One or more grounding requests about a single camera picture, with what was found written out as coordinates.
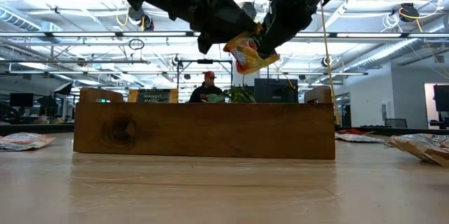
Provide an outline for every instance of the table surface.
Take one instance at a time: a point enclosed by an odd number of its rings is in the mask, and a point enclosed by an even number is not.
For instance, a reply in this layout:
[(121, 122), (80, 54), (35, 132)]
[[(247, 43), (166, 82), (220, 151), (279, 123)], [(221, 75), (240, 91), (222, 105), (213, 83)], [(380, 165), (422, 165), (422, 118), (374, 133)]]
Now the table surface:
[(448, 223), (449, 169), (375, 143), (335, 162), (0, 152), (9, 223)]

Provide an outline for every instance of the chalkboard sign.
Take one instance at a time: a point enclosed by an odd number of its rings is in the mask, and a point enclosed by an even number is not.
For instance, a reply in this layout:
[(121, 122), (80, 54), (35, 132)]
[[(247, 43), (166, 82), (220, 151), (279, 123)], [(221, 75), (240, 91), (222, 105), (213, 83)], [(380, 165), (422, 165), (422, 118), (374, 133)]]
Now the chalkboard sign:
[(137, 103), (177, 103), (177, 89), (140, 89), (131, 90), (128, 102)]

